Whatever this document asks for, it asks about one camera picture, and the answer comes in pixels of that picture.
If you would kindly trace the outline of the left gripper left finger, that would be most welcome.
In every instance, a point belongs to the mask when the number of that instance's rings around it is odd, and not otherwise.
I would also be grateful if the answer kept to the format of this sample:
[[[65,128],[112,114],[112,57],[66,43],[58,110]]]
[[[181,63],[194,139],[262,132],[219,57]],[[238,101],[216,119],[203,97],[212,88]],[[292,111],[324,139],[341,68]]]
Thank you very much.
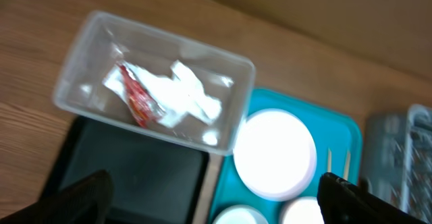
[[[1,219],[1,224],[104,223],[113,200],[114,185],[105,170],[77,181]]]

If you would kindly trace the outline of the wooden chopstick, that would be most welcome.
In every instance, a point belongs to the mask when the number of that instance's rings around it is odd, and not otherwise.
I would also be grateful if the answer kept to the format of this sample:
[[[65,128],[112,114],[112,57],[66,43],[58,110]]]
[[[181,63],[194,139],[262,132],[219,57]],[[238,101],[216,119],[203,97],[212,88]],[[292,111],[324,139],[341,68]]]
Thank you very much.
[[[327,149],[327,172],[332,170],[332,151],[330,148]]]
[[[344,172],[343,172],[343,178],[345,180],[348,180],[349,177],[349,172],[350,172],[350,159],[351,159],[351,154],[350,151],[348,150],[346,152],[346,158],[345,158],[345,162],[344,162]]]

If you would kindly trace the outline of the white napkin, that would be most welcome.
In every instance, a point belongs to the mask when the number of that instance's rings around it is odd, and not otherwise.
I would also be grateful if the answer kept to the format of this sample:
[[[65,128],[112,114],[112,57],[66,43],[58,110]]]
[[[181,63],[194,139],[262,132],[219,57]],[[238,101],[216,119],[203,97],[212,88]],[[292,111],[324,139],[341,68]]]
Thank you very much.
[[[156,121],[158,124],[166,128],[174,128],[186,116],[191,115],[211,125],[220,116],[221,101],[207,95],[203,83],[179,60],[172,63],[170,78],[152,74],[147,69],[127,61],[116,63],[105,76],[103,85],[116,93],[126,105],[126,91],[117,66],[121,63],[125,63],[138,76],[138,80],[165,110],[165,115]]]

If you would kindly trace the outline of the large white plate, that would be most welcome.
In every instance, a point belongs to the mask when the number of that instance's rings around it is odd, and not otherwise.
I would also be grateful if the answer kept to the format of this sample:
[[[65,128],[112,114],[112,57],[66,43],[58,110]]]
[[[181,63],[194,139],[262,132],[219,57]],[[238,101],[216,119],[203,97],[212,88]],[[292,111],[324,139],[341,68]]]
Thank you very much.
[[[266,200],[299,196],[311,183],[317,150],[306,125],[281,109],[253,113],[240,128],[233,151],[244,185]]]

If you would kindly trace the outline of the red snack wrapper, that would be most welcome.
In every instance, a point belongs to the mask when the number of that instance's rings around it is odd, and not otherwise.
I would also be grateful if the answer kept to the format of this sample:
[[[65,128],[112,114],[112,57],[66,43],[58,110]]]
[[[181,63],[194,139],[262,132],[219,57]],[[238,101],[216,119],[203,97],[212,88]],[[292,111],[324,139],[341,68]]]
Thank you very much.
[[[117,66],[126,91],[126,103],[136,123],[145,128],[147,123],[161,119],[165,110],[138,80],[138,76],[125,63]]]

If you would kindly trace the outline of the grey shallow bowl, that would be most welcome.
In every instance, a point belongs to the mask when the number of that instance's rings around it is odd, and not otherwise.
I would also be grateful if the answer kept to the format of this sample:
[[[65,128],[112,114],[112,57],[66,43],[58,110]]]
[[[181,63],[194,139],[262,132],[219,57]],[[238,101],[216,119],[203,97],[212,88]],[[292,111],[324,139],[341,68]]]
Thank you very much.
[[[234,205],[221,211],[212,224],[268,224],[264,215],[247,205]]]

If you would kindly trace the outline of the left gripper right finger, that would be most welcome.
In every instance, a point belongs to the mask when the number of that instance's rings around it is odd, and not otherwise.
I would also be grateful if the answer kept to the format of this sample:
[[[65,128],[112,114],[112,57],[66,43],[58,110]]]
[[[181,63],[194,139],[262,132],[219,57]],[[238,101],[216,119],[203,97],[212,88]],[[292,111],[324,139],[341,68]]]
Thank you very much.
[[[425,224],[330,172],[320,177],[317,202],[325,224]]]

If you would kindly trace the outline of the pink bowl with rice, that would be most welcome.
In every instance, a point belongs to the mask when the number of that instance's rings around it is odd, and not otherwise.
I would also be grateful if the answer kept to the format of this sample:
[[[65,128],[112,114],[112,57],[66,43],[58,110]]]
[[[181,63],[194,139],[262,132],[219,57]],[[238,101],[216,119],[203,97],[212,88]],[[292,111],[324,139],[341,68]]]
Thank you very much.
[[[324,224],[315,197],[301,197],[287,203],[281,210],[280,224]]]

